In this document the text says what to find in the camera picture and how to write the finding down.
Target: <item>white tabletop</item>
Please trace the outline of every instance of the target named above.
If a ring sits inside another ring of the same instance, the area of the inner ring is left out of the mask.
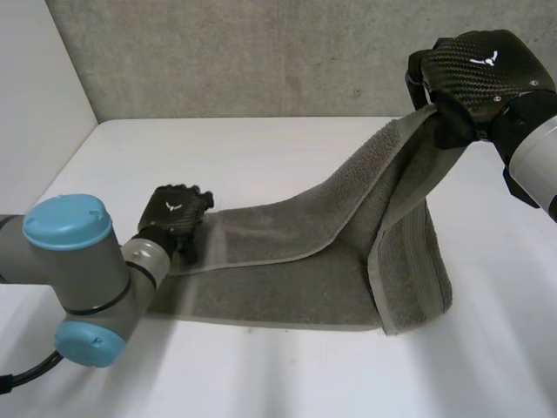
[[[199,184],[218,209],[316,185],[387,118],[112,121],[43,199],[90,193],[121,242],[152,191]],[[492,146],[471,146],[429,197],[454,303],[408,334],[144,319],[106,369],[63,361],[0,398],[2,417],[524,417],[557,411],[557,226],[512,198]],[[0,374],[52,350],[50,289],[0,287]]]

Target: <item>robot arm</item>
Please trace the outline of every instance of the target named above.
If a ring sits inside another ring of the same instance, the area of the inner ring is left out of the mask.
[[[416,109],[439,117],[437,145],[493,142],[513,196],[557,221],[557,94],[535,55],[508,30],[441,38],[410,56],[406,84]]]
[[[103,203],[89,195],[49,199],[25,216],[0,216],[0,282],[52,286],[66,311],[54,338],[59,354],[84,366],[109,366],[167,276],[174,251],[196,260],[195,227],[213,206],[212,195],[196,186],[159,187],[138,235],[122,247]]]

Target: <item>light blue joint cap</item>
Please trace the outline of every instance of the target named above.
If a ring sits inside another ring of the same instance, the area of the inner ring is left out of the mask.
[[[87,367],[107,367],[125,349],[125,341],[110,329],[89,322],[67,320],[54,336],[56,350],[66,359]]]
[[[23,235],[39,248],[74,251],[94,246],[112,231],[103,202],[88,194],[45,200],[23,219]]]

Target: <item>logo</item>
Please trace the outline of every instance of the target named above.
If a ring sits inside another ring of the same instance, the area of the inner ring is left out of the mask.
[[[173,212],[182,207],[182,205],[172,206],[170,203],[166,202],[166,207],[168,207],[169,211]]]
[[[499,52],[497,51],[493,51],[493,56],[491,58],[486,58],[486,59],[471,59],[470,62],[474,63],[474,64],[487,64],[487,65],[491,65],[492,67],[495,66],[495,60],[497,59],[497,56],[499,56]]]

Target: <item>gray towel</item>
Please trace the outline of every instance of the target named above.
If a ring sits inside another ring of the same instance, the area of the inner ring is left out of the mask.
[[[175,257],[151,313],[388,334],[444,313],[451,285],[426,195],[463,149],[434,147],[422,125],[434,112],[393,120],[298,196],[208,214],[197,233],[201,260]]]

